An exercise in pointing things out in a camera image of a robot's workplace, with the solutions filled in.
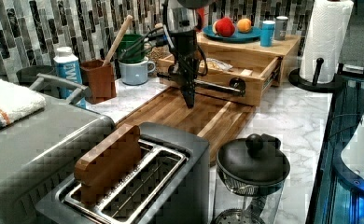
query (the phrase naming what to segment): french press lid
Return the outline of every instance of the french press lid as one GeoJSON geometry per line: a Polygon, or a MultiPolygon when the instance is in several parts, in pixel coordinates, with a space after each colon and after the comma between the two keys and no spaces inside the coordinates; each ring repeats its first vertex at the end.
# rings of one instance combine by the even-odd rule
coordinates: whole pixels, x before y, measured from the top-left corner
{"type": "Polygon", "coordinates": [[[255,186],[271,186],[284,181],[290,171],[287,157],[279,148],[281,141],[267,134],[250,134],[232,140],[217,153],[222,172],[255,186]]]}

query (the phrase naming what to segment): kitchen towel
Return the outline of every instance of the kitchen towel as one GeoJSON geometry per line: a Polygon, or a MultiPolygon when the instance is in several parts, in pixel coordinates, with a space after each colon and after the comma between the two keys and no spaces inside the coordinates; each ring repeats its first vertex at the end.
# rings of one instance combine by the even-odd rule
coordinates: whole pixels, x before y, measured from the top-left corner
{"type": "Polygon", "coordinates": [[[39,93],[0,79],[0,129],[45,105],[45,98],[39,93]]]}
{"type": "Polygon", "coordinates": [[[318,83],[333,80],[354,3],[316,0],[306,36],[300,75],[313,81],[316,59],[323,58],[318,83]]]}

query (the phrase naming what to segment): striped towel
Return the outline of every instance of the striped towel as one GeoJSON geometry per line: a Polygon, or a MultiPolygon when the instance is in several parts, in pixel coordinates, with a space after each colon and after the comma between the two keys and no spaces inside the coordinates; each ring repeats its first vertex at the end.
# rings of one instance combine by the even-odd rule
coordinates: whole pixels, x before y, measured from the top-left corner
{"type": "Polygon", "coordinates": [[[45,105],[45,98],[39,93],[0,79],[0,129],[45,105]]]}

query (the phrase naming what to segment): french press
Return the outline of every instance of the french press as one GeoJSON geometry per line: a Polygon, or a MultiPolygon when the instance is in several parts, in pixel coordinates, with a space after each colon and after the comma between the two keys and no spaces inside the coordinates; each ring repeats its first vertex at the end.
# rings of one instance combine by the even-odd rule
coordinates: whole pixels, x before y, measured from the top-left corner
{"type": "Polygon", "coordinates": [[[251,134],[222,146],[217,153],[217,179],[212,224],[272,224],[290,171],[281,141],[251,134]]]}

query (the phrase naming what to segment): wooden tray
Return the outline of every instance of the wooden tray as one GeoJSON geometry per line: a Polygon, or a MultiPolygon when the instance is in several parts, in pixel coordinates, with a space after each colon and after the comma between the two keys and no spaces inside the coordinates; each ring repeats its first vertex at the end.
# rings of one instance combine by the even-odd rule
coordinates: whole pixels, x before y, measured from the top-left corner
{"type": "Polygon", "coordinates": [[[169,88],[121,120],[118,127],[149,121],[196,134],[210,142],[210,162],[214,163],[220,147],[236,138],[254,111],[254,106],[201,94],[196,94],[195,106],[188,109],[179,89],[169,88]]]}

